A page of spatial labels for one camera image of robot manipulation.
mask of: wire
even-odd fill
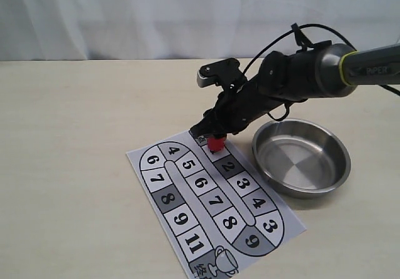
[[[355,51],[356,48],[348,41],[342,34],[337,32],[335,29],[332,29],[328,26],[325,26],[323,24],[303,24],[302,26],[299,26],[299,29],[305,29],[305,28],[320,28],[320,29],[325,29],[333,34],[335,34],[338,38],[340,38],[344,43],[346,43],[348,46],[352,47]],[[269,48],[273,47],[276,43],[280,42],[280,40],[284,39],[285,37],[289,36],[290,34],[294,33],[294,30],[290,30],[282,35],[280,37],[276,38],[273,42],[268,44],[264,49],[262,49],[252,60],[249,62],[249,64],[244,68],[243,71],[243,76],[246,74],[246,72],[249,70],[250,66],[258,59],[261,57],[262,54],[264,54]],[[400,96],[400,90],[397,90],[396,88],[393,88],[388,85],[379,85],[380,87],[384,88],[387,91],[390,91],[398,96]]]

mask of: wooden table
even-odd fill
[[[186,278],[125,152],[200,120],[220,92],[197,87],[210,62],[0,63],[0,278]],[[371,86],[293,106],[343,141],[351,175],[284,197],[307,232],[235,278],[398,278],[399,103]],[[266,121],[230,139],[251,155]]]

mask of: white backdrop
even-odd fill
[[[0,0],[0,60],[253,57],[311,22],[385,46],[400,38],[400,0]],[[293,37],[277,49],[293,52]]]

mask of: robotic arm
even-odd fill
[[[215,106],[190,129],[195,138],[209,140],[210,150],[221,150],[227,134],[240,133],[281,105],[286,114],[277,121],[289,114],[292,104],[310,98],[345,97],[359,85],[400,84],[400,44],[357,52],[345,39],[347,44],[313,44],[296,24],[288,33],[295,34],[301,49],[290,56],[272,51],[250,80],[233,58],[201,67],[199,87],[215,84],[223,88]]]

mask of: metal bowl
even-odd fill
[[[277,192],[315,198],[341,186],[351,161],[341,141],[310,121],[285,119],[259,128],[252,141],[256,163]]]

